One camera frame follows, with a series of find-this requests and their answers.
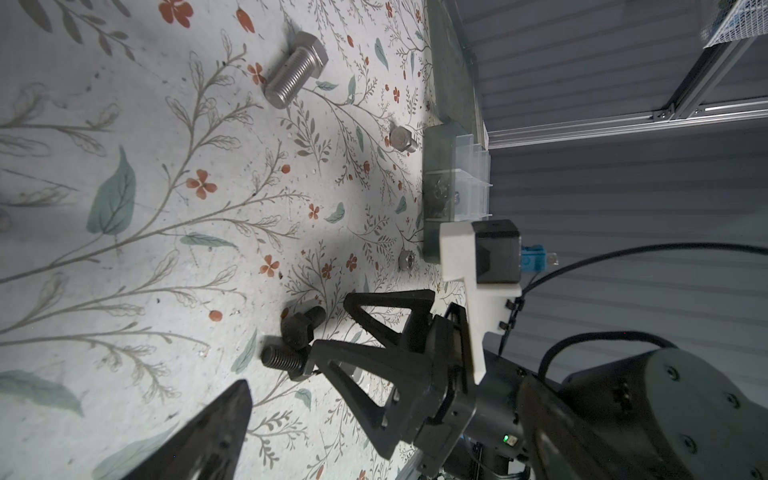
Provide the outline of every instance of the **screw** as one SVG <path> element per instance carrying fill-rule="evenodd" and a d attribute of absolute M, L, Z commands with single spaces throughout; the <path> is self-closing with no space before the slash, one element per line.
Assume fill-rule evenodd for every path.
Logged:
<path fill-rule="evenodd" d="M 680 373 L 678 373 L 673 366 L 667 365 L 667 375 L 669 375 L 670 378 L 675 382 L 680 381 Z"/>
<path fill-rule="evenodd" d="M 310 77 L 320 76 L 327 63 L 328 54 L 320 40 L 300 31 L 296 49 L 266 86 L 264 96 L 275 108 L 287 107 Z"/>
<path fill-rule="evenodd" d="M 725 400 L 735 409 L 741 408 L 741 402 L 733 393 L 725 392 Z"/>
<path fill-rule="evenodd" d="M 698 447 L 696 447 L 696 442 L 689 437 L 688 435 L 680 434 L 680 440 L 682 440 L 683 445 L 685 445 L 685 448 L 688 449 L 688 452 L 690 453 L 696 453 L 698 452 Z"/>

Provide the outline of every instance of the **black cable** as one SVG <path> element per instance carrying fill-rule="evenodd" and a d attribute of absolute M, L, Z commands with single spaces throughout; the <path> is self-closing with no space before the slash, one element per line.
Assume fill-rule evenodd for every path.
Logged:
<path fill-rule="evenodd" d="M 480 461 L 479 458 L 475 456 L 475 453 L 472 451 L 472 444 L 469 442 L 467 437 L 464 437 L 464 446 L 467 448 L 467 453 L 469 454 L 469 457 L 480 467 L 485 470 L 488 474 L 490 474 L 493 478 L 496 478 L 497 480 L 529 480 L 531 477 L 531 467 L 525 466 L 525 469 L 523 469 L 522 472 L 516 472 L 516 473 L 509 473 L 507 475 L 502 475 L 500 473 L 496 473 L 493 470 L 491 470 L 486 464 Z"/>
<path fill-rule="evenodd" d="M 535 282 L 534 281 L 528 282 L 528 285 L 525 286 L 525 288 L 522 291 L 522 294 L 518 298 L 516 298 L 515 301 L 512 303 L 512 306 L 511 306 L 512 312 L 509 316 L 509 321 L 507 322 L 507 329 L 504 332 L 504 336 L 502 336 L 502 340 L 498 346 L 499 356 L 502 355 L 502 352 L 504 351 L 504 347 L 507 345 L 507 339 L 509 338 L 509 333 L 512 331 L 513 328 L 515 328 L 515 322 L 517 320 L 518 313 L 520 313 L 523 310 L 523 306 L 525 305 L 525 295 L 527 295 L 528 292 L 530 292 L 537 286 L 545 282 L 548 282 L 553 278 L 557 278 L 560 275 L 563 275 L 564 273 L 572 272 L 577 268 L 582 268 L 583 266 L 591 265 L 593 263 L 602 262 L 604 260 L 611 260 L 618 257 L 626 257 L 628 255 L 635 255 L 637 253 L 663 252 L 668 250 L 724 250 L 724 251 L 730 251 L 730 252 L 754 253 L 756 255 L 768 256 L 768 248 L 755 247 L 754 245 L 743 245 L 741 243 L 683 242 L 683 243 L 659 243 L 656 245 L 645 245 L 644 247 L 627 248 L 626 250 L 616 250 L 615 252 L 605 253 L 603 255 L 597 255 L 596 257 L 590 257 L 590 258 L 586 258 L 584 260 L 578 261 L 576 263 L 572 263 L 571 265 L 564 266 L 562 268 L 555 270 L 552 273 L 544 275 L 542 278 L 536 280 Z"/>
<path fill-rule="evenodd" d="M 592 332 L 592 333 L 580 333 L 578 335 L 569 336 L 567 339 L 560 340 L 555 343 L 544 356 L 541 358 L 541 363 L 538 366 L 538 379 L 545 383 L 547 378 L 547 370 L 552 363 L 552 360 L 557 354 L 565 350 L 571 345 L 582 342 L 591 342 L 593 340 L 627 340 L 628 342 L 647 342 L 666 349 L 676 349 L 677 345 L 670 342 L 667 339 L 663 339 L 660 336 L 656 336 L 652 333 L 645 332 Z"/>
<path fill-rule="evenodd" d="M 627 248 L 626 250 L 617 250 L 615 252 L 605 253 L 603 255 L 597 255 L 596 257 L 586 258 L 582 261 L 572 263 L 571 265 L 564 266 L 555 270 L 548 275 L 544 275 L 542 278 L 529 284 L 523 289 L 522 296 L 530 292 L 537 286 L 544 282 L 548 282 L 553 278 L 556 278 L 564 273 L 571 272 L 577 268 L 591 265 L 592 263 L 602 262 L 604 260 L 611 260 L 618 257 L 626 257 L 627 255 L 635 255 L 637 253 L 649 253 L 649 252 L 663 252 L 666 250 L 726 250 L 730 252 L 742 252 L 742 253 L 755 253 L 757 255 L 768 255 L 768 248 L 755 247 L 753 245 L 742 245 L 740 243 L 711 243 L 711 242 L 687 242 L 687 243 L 659 243 L 657 245 L 646 245 L 644 247 Z"/>

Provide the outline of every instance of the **clear plastic container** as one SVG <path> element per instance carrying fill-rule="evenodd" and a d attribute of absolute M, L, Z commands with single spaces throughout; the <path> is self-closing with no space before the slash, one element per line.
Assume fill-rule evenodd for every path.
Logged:
<path fill-rule="evenodd" d="M 490 217 L 491 156 L 474 139 L 456 123 L 424 131 L 423 256 L 428 262 L 439 262 L 440 223 Z"/>

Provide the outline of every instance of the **silver hex bolt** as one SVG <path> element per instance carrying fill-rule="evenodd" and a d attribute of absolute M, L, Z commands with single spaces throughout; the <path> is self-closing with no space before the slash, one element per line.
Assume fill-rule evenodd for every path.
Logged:
<path fill-rule="evenodd" d="M 318 78 L 328 63 L 328 53 L 314 35 L 296 34 L 296 47 L 266 86 L 264 96 L 273 107 L 287 107 L 310 77 Z"/>
<path fill-rule="evenodd" d="M 408 151 L 410 153 L 416 151 L 416 140 L 413 138 L 413 133 L 405 127 L 394 127 L 389 132 L 389 143 L 397 151 Z"/>

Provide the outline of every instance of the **wire mesh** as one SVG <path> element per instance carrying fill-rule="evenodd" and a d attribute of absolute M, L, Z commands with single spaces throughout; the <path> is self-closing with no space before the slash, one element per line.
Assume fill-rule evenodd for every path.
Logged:
<path fill-rule="evenodd" d="M 768 33 L 768 0 L 709 0 L 709 21 L 702 29 L 704 47 Z"/>

